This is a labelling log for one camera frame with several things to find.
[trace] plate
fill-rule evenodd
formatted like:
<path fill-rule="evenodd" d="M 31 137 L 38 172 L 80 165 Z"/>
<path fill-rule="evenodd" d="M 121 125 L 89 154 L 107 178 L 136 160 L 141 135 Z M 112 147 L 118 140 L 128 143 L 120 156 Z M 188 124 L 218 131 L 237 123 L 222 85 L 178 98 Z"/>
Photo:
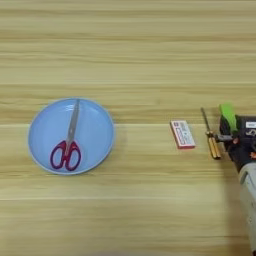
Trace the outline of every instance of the plate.
<path fill-rule="evenodd" d="M 87 172 L 98 166 L 110 153 L 115 129 L 108 111 L 88 99 L 80 99 L 75 141 L 81 151 L 81 162 L 75 171 L 65 165 L 55 170 L 50 163 L 54 147 L 67 138 L 76 98 L 63 99 L 44 108 L 33 120 L 28 134 L 28 146 L 33 160 L 46 171 L 60 175 Z"/>

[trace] screwdriver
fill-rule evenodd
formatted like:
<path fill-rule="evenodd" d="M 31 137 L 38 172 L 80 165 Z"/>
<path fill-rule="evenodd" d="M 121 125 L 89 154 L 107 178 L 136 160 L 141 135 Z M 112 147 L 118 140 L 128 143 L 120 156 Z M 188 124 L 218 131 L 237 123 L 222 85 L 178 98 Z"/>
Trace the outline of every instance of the screwdriver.
<path fill-rule="evenodd" d="M 205 124 L 206 124 L 206 128 L 207 128 L 206 135 L 208 137 L 208 143 L 209 143 L 209 147 L 210 147 L 212 157 L 215 160 L 219 160 L 219 159 L 221 159 L 221 155 L 220 155 L 220 151 L 219 151 L 219 148 L 218 148 L 218 145 L 217 145 L 217 141 L 215 139 L 213 131 L 210 129 L 209 122 L 207 120 L 206 113 L 205 113 L 204 109 L 201 108 L 201 111 L 202 111 L 204 121 L 205 121 Z"/>

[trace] green object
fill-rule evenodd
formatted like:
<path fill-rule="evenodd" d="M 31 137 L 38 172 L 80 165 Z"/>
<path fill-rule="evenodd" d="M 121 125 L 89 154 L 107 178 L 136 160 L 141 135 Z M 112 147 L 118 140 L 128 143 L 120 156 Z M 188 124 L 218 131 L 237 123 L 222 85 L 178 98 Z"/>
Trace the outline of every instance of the green object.
<path fill-rule="evenodd" d="M 220 105 L 221 115 L 228 121 L 232 132 L 237 131 L 236 115 L 231 104 L 225 103 Z"/>

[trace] plate rim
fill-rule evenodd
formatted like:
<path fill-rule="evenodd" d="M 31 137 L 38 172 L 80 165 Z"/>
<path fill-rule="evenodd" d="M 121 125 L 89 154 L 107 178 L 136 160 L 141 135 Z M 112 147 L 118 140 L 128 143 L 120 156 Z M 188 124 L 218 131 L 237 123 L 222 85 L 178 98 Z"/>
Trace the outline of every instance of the plate rim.
<path fill-rule="evenodd" d="M 34 124 L 34 122 L 36 121 L 36 119 L 39 117 L 39 115 L 44 112 L 47 108 L 49 108 L 50 106 L 54 105 L 54 104 L 57 104 L 59 102 L 62 102 L 62 101 L 67 101 L 67 100 L 81 100 L 81 101 L 87 101 L 87 102 L 90 102 L 90 103 L 93 103 L 95 105 L 97 105 L 101 110 L 103 110 L 109 121 L 110 121 L 110 124 L 112 126 L 112 131 L 113 131 L 113 136 L 112 136 L 112 140 L 111 140 L 111 144 L 109 146 L 109 149 L 106 151 L 106 154 L 104 155 L 104 157 L 98 161 L 93 167 L 89 167 L 85 170 L 81 170 L 81 171 L 78 171 L 78 172 L 66 172 L 66 173 L 61 173 L 61 172 L 58 172 L 58 171 L 54 171 L 54 170 L 50 170 L 48 168 L 46 168 L 45 166 L 43 166 L 42 164 L 40 164 L 37 159 L 34 157 L 33 153 L 32 153 L 32 150 L 31 150 L 31 146 L 30 146 L 30 143 L 29 143 L 29 139 L 30 139 L 30 133 L 31 133 L 31 127 L 32 125 Z M 61 176 L 72 176 L 72 175 L 78 175 L 78 174 L 82 174 L 82 173 L 86 173 L 86 172 L 89 172 L 90 170 L 96 168 L 97 166 L 99 166 L 107 157 L 108 155 L 110 154 L 110 152 L 112 151 L 113 149 L 113 146 L 114 146 L 114 142 L 115 142 L 115 139 L 116 139 L 116 128 L 115 128 L 115 123 L 113 121 L 113 118 L 112 116 L 110 115 L 109 111 L 103 107 L 102 105 L 100 105 L 99 103 L 97 103 L 96 101 L 94 100 L 91 100 L 91 99 L 88 99 L 88 98 L 80 98 L 80 97 L 72 97 L 72 98 L 62 98 L 62 99 L 59 99 L 59 100 L 55 100 L 51 103 L 49 103 L 48 105 L 44 106 L 35 116 L 34 118 L 32 119 L 30 125 L 29 125 L 29 129 L 28 129 L 28 133 L 27 133 L 27 146 L 28 146 L 28 149 L 29 149 L 29 154 L 30 156 L 32 157 L 33 161 L 39 166 L 41 167 L 42 169 L 44 169 L 45 171 L 49 172 L 49 173 L 53 173 L 53 174 L 56 174 L 56 175 L 61 175 Z"/>

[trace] scissors blade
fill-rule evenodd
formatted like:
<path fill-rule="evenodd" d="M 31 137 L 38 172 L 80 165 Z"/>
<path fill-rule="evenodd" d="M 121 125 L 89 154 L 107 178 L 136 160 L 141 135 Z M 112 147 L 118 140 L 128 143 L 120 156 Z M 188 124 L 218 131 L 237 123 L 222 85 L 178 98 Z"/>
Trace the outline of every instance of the scissors blade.
<path fill-rule="evenodd" d="M 72 141 L 75 138 L 76 125 L 77 125 L 77 120 L 78 120 L 78 115 L 79 115 L 79 103 L 80 103 L 80 100 L 77 99 L 76 104 L 74 106 L 73 114 L 71 117 L 69 129 L 68 129 L 67 151 L 69 151 L 69 146 L 71 145 Z"/>

